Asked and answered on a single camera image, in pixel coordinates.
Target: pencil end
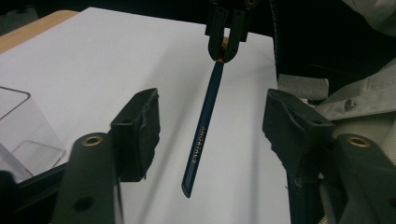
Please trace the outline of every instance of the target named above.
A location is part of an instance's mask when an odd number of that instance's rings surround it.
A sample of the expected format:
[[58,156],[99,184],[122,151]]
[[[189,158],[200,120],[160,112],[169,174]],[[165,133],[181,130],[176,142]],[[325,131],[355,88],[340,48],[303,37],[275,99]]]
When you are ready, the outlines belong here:
[[183,189],[184,195],[186,195],[187,198],[191,197],[191,189],[187,188],[187,186],[184,183],[181,183],[181,188]]

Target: transparent plastic box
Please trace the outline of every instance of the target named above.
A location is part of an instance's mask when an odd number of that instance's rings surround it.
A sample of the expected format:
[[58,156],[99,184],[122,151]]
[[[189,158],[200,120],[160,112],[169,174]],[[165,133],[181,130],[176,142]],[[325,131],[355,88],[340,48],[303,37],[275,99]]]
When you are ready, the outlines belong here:
[[0,87],[0,170],[10,171],[19,183],[54,167],[63,155],[31,95]]

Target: screw hole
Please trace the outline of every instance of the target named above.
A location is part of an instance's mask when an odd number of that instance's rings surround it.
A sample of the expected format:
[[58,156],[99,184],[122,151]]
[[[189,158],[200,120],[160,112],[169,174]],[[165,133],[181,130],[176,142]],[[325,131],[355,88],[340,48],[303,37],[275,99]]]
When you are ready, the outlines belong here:
[[349,137],[347,141],[355,147],[369,147],[370,143],[359,137]]
[[355,107],[356,107],[356,103],[353,100],[351,100],[351,99],[346,100],[346,103],[344,104],[345,111],[349,111]]
[[90,209],[93,205],[93,197],[84,197],[78,199],[74,205],[74,209],[78,212],[83,212]]
[[86,138],[83,142],[82,145],[85,147],[92,147],[99,145],[103,141],[103,138],[101,136],[91,136],[89,138]]

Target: dark blue pencil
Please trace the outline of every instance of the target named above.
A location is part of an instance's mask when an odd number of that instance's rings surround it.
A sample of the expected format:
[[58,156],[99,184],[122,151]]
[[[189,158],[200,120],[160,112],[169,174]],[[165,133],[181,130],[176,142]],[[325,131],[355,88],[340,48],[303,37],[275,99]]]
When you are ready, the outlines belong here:
[[190,198],[192,186],[194,185],[195,176],[201,159],[202,150],[206,139],[207,130],[209,129],[210,118],[212,117],[213,107],[219,91],[221,75],[224,63],[217,61],[210,77],[209,86],[207,87],[204,104],[201,110],[201,116],[198,120],[197,129],[192,142],[189,160],[187,161],[186,171],[184,172],[181,187],[186,197]]

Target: white paper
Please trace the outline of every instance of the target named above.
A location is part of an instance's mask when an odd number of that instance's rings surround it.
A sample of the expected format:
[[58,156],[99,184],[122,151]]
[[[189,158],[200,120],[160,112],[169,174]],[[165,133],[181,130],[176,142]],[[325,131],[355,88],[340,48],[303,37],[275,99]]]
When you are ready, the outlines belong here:
[[158,88],[160,144],[122,184],[125,223],[290,223],[285,171],[262,133],[276,87],[273,40],[249,34],[225,64],[190,199],[181,190],[214,62],[202,24],[89,8],[0,55],[0,85],[28,91],[66,150]]

